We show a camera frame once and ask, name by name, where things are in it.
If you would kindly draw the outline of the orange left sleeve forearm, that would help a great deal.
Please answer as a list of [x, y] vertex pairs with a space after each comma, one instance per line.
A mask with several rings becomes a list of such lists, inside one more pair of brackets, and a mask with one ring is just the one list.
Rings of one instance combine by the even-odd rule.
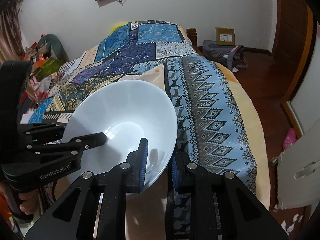
[[11, 211], [9, 210], [9, 206], [7, 204], [7, 201], [5, 200], [5, 197], [3, 195], [0, 195], [0, 213], [1, 216], [4, 218], [8, 226], [11, 230], [14, 229], [14, 220], [12, 218]]

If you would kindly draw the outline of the left hand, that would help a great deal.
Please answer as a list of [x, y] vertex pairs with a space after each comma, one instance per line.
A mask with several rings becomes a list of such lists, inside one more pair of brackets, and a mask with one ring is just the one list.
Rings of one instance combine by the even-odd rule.
[[26, 215], [31, 215], [39, 207], [39, 191], [33, 190], [27, 193], [19, 193], [19, 199], [22, 201], [20, 210]]

